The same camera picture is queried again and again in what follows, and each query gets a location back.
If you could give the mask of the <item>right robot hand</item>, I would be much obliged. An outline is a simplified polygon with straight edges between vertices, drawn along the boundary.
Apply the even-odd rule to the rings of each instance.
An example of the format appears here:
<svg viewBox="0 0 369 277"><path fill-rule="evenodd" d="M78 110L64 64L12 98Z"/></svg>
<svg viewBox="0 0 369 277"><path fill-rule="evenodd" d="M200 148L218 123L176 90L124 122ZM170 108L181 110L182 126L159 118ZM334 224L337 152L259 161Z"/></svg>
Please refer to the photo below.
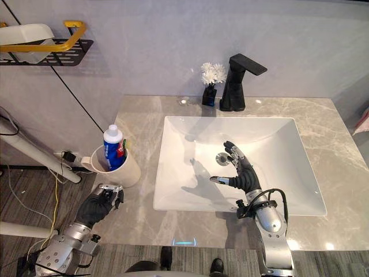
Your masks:
<svg viewBox="0 0 369 277"><path fill-rule="evenodd" d="M212 176L210 181L222 185L228 185L233 188L241 189L245 193L253 190L260 190L261 186L259 179L253 166L248 161L244 153L232 142L226 141L224 144L225 151L229 154L227 159L236 168L237 176L235 177L220 177Z"/></svg>

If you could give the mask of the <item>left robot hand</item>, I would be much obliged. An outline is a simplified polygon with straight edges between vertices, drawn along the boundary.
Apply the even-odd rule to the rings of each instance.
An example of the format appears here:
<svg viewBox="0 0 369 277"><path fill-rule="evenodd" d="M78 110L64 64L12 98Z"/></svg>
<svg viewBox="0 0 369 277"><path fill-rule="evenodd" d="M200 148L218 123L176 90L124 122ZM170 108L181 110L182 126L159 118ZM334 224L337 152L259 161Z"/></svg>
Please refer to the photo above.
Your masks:
<svg viewBox="0 0 369 277"><path fill-rule="evenodd" d="M124 203L122 186L98 184L97 188L80 205L75 222L92 229L113 209L118 209L120 203Z"/></svg>

